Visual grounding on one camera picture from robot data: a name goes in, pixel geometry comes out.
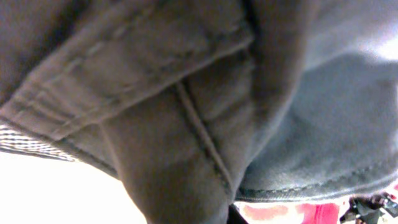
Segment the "grey shorts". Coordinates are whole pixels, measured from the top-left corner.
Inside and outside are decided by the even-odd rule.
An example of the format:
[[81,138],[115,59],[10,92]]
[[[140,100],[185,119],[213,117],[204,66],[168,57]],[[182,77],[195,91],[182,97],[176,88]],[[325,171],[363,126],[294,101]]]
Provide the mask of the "grey shorts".
[[1,2],[1,150],[120,180],[149,223],[397,180],[396,1]]

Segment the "red t-shirt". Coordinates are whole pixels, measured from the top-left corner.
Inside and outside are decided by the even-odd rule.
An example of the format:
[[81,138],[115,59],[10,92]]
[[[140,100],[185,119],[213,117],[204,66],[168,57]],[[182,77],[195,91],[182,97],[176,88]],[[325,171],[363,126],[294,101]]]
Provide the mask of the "red t-shirt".
[[397,223],[397,183],[370,195],[326,202],[236,204],[248,223],[338,224]]

